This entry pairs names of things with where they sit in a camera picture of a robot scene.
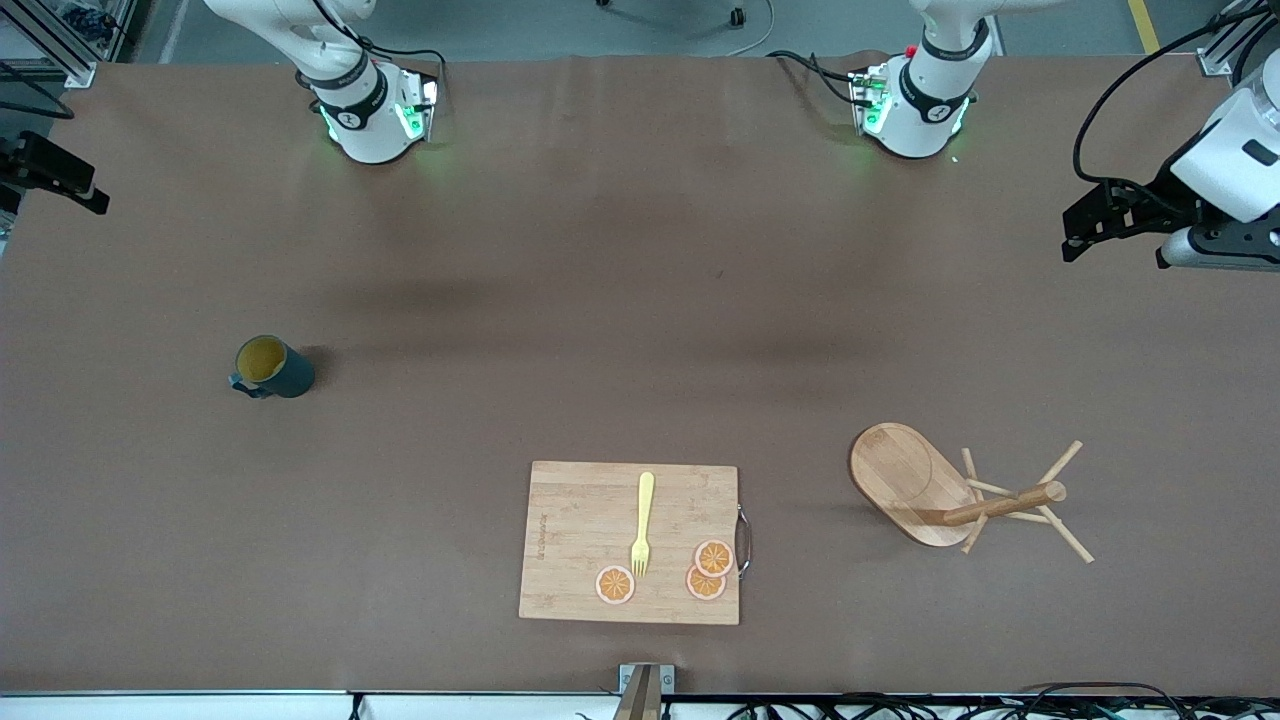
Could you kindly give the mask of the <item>wooden mug tree rack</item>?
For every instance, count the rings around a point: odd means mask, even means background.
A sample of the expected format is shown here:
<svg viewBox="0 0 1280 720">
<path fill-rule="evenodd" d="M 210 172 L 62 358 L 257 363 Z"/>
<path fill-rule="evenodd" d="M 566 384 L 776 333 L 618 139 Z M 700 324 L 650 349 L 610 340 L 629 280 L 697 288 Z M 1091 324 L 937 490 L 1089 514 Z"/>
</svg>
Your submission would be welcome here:
<svg viewBox="0 0 1280 720">
<path fill-rule="evenodd" d="M 984 529 L 1006 518 L 1051 528 L 1092 564 L 1094 555 L 1052 509 L 1066 498 L 1059 478 L 1082 447 L 1073 441 L 1032 487 L 1011 491 L 982 480 L 969 448 L 955 468 L 919 430 L 886 421 L 854 439 L 847 465 L 858 491 L 918 544 L 970 553 Z"/>
</svg>

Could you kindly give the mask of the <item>teal mug yellow inside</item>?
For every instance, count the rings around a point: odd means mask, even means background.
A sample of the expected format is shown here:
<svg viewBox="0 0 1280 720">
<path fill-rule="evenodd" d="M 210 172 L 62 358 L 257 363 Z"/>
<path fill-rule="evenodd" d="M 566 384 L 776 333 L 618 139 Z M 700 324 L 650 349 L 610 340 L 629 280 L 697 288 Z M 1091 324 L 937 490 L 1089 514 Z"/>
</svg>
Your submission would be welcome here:
<svg viewBox="0 0 1280 720">
<path fill-rule="evenodd" d="M 273 334 L 246 341 L 228 377 L 229 387 L 250 398 L 297 398 L 308 392 L 314 382 L 311 361 Z"/>
</svg>

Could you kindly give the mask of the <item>yellow plastic fork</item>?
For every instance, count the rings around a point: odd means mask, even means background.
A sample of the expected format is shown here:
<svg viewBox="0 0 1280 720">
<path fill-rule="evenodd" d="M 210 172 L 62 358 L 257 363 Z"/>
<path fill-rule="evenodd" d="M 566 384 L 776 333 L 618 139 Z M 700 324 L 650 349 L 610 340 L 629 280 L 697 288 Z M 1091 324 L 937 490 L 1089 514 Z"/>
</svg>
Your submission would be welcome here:
<svg viewBox="0 0 1280 720">
<path fill-rule="evenodd" d="M 636 579 L 645 575 L 652 552 L 648 534 L 655 482 L 653 471 L 643 471 L 637 480 L 636 536 L 630 550 L 630 569 Z"/>
</svg>

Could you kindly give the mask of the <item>aluminium frame profile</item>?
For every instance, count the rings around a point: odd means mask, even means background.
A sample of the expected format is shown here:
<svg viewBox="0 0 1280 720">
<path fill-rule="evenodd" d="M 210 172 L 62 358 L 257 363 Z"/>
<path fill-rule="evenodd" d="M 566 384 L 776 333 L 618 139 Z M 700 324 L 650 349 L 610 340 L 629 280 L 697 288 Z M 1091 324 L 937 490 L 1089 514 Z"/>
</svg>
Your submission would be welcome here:
<svg viewBox="0 0 1280 720">
<path fill-rule="evenodd" d="M 97 65 L 134 40 L 140 0 L 0 0 L 0 61 L 37 78 L 87 88 Z"/>
<path fill-rule="evenodd" d="M 1228 0 L 1211 18 L 1210 23 L 1225 20 L 1234 15 L 1249 15 L 1231 24 L 1224 24 L 1207 35 L 1196 49 L 1202 73 L 1206 77 L 1230 76 L 1247 46 L 1257 49 L 1266 33 L 1271 32 L 1271 22 L 1280 20 L 1272 5 L 1280 6 L 1280 0 Z"/>
</svg>

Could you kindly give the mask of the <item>white table edge rail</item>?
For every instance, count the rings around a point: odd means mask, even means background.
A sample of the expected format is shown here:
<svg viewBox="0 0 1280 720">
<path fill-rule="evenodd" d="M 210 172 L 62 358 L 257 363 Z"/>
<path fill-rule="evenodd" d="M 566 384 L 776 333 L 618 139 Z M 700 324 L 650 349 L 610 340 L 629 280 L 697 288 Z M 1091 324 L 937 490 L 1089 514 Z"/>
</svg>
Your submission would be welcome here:
<svg viewBox="0 0 1280 720">
<path fill-rule="evenodd" d="M 1280 720 L 1280 697 L 1064 687 L 1038 694 L 669 694 L 671 720 Z M 616 692 L 0 694 L 0 720 L 612 720 Z"/>
</svg>

